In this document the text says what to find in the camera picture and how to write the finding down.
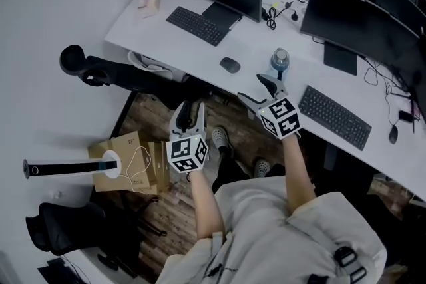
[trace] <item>white cable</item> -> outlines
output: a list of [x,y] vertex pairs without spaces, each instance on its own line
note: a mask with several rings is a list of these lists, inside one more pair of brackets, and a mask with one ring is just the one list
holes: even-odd
[[[133,162],[134,156],[136,155],[136,153],[137,153],[137,151],[138,151],[138,149],[139,149],[139,148],[144,148],[144,149],[145,149],[145,152],[148,154],[148,156],[149,156],[148,166],[147,166],[147,167],[145,167],[145,169],[144,169],[144,170],[141,170],[140,172],[136,172],[136,173],[134,173],[134,174],[130,177],[130,176],[128,175],[128,169],[130,168],[130,165],[131,165],[131,164],[132,164],[132,162]],[[139,146],[139,147],[138,147],[138,148],[136,148],[136,150],[134,151],[133,157],[132,157],[132,159],[130,160],[130,163],[128,164],[128,166],[127,166],[127,169],[126,169],[126,175],[120,174],[120,176],[122,176],[122,177],[124,177],[124,178],[126,178],[126,179],[128,179],[128,180],[130,181],[130,185],[132,186],[132,191],[133,191],[133,192],[146,194],[146,193],[145,193],[144,191],[142,191],[140,188],[138,188],[138,190],[139,190],[140,192],[138,192],[138,191],[135,191],[135,190],[134,190],[134,188],[133,188],[133,182],[132,182],[132,179],[133,179],[136,175],[138,175],[138,174],[140,174],[140,173],[144,173],[144,172],[146,172],[146,170],[148,169],[148,167],[151,165],[151,160],[152,160],[152,158],[151,158],[151,155],[148,153],[148,150],[146,150],[146,148],[145,148],[144,146]]]

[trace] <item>wooden floor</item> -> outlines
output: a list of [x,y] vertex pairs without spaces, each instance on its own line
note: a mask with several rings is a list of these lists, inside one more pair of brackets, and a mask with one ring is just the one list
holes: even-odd
[[[206,105],[207,139],[211,137],[212,128],[221,125],[227,129],[230,141],[235,148],[237,161],[252,170],[252,165],[257,157],[266,158],[271,165],[283,160],[280,143],[264,131],[258,120],[250,120],[246,109],[236,100],[231,100],[228,105],[223,100],[211,97],[204,101]],[[152,100],[149,96],[140,94],[133,102],[128,115],[120,130],[120,135],[143,131],[149,140],[168,140],[168,124],[173,112],[168,110],[161,102]],[[315,136],[307,136],[306,144],[315,144],[319,154],[325,148],[325,142]],[[218,151],[210,146],[210,159],[207,161],[204,172],[212,183],[217,174]],[[314,168],[315,153],[310,154],[307,162],[308,171]],[[164,262],[169,255],[185,254],[196,242],[194,202],[190,191],[190,183],[186,175],[170,171],[170,190],[159,194],[159,202],[151,204],[144,214],[144,219],[152,225],[167,231],[166,237],[157,237],[152,233],[143,232],[146,238],[140,246],[139,274],[146,280],[154,283],[162,271]],[[380,195],[388,208],[395,215],[399,215],[401,208],[407,203],[409,192],[398,184],[373,181],[370,192]],[[117,192],[107,192],[110,198],[117,199]],[[135,209],[147,199],[144,195],[128,193]],[[392,283],[391,275],[384,276],[382,283]]]

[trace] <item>black office chair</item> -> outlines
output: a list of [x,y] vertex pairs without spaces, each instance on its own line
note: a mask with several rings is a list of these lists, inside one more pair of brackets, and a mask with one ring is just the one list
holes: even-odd
[[107,267],[118,270],[120,266],[129,275],[136,277],[140,242],[143,234],[139,228],[165,236],[160,231],[141,219],[141,215],[153,197],[138,211],[132,212],[122,191],[124,209],[114,206],[100,207],[88,203],[81,208],[42,203],[39,215],[27,217],[27,229],[35,247],[44,252],[60,256],[77,249],[99,247],[106,257],[98,255]]
[[63,72],[78,76],[87,85],[114,84],[130,91],[151,94],[171,110],[177,109],[186,100],[198,100],[212,89],[209,84],[192,76],[183,83],[177,83],[139,70],[133,65],[94,56],[86,58],[83,49],[78,45],[70,45],[62,51],[59,61]]

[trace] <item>person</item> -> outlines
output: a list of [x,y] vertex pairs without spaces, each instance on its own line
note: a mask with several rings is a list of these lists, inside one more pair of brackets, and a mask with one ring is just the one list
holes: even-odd
[[212,141],[212,187],[202,170],[189,173],[198,241],[167,259],[158,284],[379,281],[386,249],[341,193],[316,197],[295,134],[282,140],[284,167],[259,160],[252,179],[225,129],[215,127]]

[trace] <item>keyboard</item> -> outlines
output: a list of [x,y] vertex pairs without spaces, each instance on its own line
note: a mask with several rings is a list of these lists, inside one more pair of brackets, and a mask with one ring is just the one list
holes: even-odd
[[173,11],[166,21],[192,33],[214,47],[217,47],[226,33],[229,32],[228,28],[221,28],[198,13],[180,6]]
[[356,148],[364,149],[371,126],[318,90],[308,86],[299,109],[303,115],[325,126]]

